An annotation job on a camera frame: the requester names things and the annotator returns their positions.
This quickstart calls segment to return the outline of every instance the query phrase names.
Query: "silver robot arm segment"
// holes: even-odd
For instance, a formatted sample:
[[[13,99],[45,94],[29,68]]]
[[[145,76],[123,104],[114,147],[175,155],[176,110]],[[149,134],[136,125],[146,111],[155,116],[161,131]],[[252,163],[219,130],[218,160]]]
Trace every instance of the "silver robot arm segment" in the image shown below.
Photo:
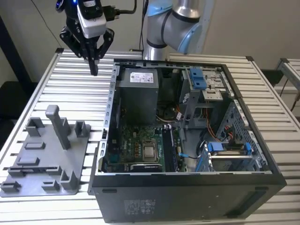
[[[179,0],[173,7],[172,0],[151,2],[147,11],[147,44],[143,58],[165,60],[167,46],[179,53],[190,53],[202,31],[199,4],[199,0]]]

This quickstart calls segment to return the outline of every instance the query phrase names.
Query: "power supply label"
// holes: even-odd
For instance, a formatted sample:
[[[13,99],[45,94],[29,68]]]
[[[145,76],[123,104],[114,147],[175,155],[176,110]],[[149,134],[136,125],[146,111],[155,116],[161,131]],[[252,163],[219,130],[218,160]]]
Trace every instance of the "power supply label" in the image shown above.
[[[137,73],[132,72],[130,74],[131,83],[154,83],[153,73]]]

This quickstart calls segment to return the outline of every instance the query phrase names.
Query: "printed label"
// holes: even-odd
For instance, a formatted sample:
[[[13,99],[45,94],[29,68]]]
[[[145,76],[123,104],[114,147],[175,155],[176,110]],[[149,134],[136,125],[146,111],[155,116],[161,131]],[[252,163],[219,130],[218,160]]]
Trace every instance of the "printed label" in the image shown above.
[[[132,72],[130,74],[131,83],[154,83],[153,73],[136,73]]]
[[[176,116],[176,119],[177,119],[177,120],[180,120],[180,119],[181,119],[181,116],[182,116],[182,113],[179,112],[179,113],[177,114],[177,116]]]
[[[154,214],[155,199],[124,200],[127,215]]]

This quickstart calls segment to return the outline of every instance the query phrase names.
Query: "metal rail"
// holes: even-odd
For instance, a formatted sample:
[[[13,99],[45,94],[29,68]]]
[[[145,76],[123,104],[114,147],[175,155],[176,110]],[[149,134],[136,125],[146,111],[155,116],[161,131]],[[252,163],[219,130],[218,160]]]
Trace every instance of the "metal rail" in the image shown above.
[[[281,59],[277,69],[283,72],[297,90],[300,90],[300,60]]]
[[[0,183],[20,151],[31,116],[44,123],[49,104],[60,107],[60,115],[70,124],[85,120],[92,131],[76,195],[0,198],[0,222],[23,224],[104,224],[94,196],[87,194],[93,154],[101,137],[108,86],[114,58],[140,59],[136,52],[109,52],[99,63],[98,76],[89,75],[83,59],[65,50],[55,56],[4,148],[0,152]],[[300,125],[254,62],[245,57],[171,54],[170,60],[226,64],[237,83],[252,116],[274,159],[286,178],[287,186],[246,220],[183,221],[176,224],[298,225],[300,223]]]

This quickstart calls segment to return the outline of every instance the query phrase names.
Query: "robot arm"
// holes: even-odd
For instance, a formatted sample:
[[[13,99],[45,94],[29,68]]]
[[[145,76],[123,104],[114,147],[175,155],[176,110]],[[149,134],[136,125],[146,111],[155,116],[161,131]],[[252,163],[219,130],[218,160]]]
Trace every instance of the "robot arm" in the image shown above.
[[[65,11],[66,26],[60,38],[75,53],[89,63],[90,73],[98,74],[98,62],[103,58],[114,38],[114,31],[106,27],[106,22],[119,18],[120,14],[133,14],[131,10],[119,10],[112,6],[102,6],[100,0],[58,0],[56,10]],[[103,44],[98,48],[97,41],[103,35]]]
[[[65,11],[66,26],[60,38],[75,53],[89,63],[90,73],[98,74],[98,62],[103,58],[114,38],[114,31],[106,22],[120,14],[133,14],[133,10],[119,10],[102,6],[100,0],[58,0],[56,10]],[[169,45],[180,53],[189,53],[198,41],[202,27],[199,24],[199,0],[154,0],[148,7],[147,45],[143,53],[146,60],[165,60]],[[103,44],[97,41],[103,36]]]
[[[179,53],[192,52],[202,31],[199,4],[199,0],[179,0],[173,7],[172,0],[152,1],[144,59],[165,60],[168,45]]]

